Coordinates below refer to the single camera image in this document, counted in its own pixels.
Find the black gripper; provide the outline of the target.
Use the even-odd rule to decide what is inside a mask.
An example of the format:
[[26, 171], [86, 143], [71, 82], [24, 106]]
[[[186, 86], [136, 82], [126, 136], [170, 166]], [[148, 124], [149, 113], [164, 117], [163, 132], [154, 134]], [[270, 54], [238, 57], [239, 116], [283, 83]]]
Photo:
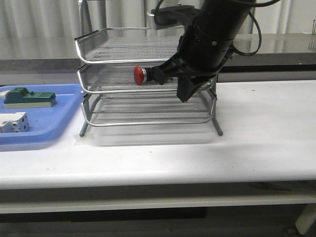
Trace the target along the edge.
[[178, 77], [177, 97], [187, 102], [223, 67], [233, 52], [233, 40], [233, 23], [193, 22], [185, 29], [177, 53], [150, 68], [150, 80], [163, 85]]

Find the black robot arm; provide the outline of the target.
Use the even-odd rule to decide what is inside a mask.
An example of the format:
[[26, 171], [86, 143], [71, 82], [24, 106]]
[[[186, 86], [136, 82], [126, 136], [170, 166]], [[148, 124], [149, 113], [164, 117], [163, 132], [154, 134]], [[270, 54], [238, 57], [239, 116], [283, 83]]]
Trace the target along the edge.
[[246, 19], [248, 1], [206, 0], [201, 9], [174, 6], [154, 10], [159, 26], [183, 25], [176, 53], [159, 66], [146, 69], [146, 80], [163, 85], [177, 78], [177, 97], [186, 102], [215, 77], [233, 53], [233, 40]]

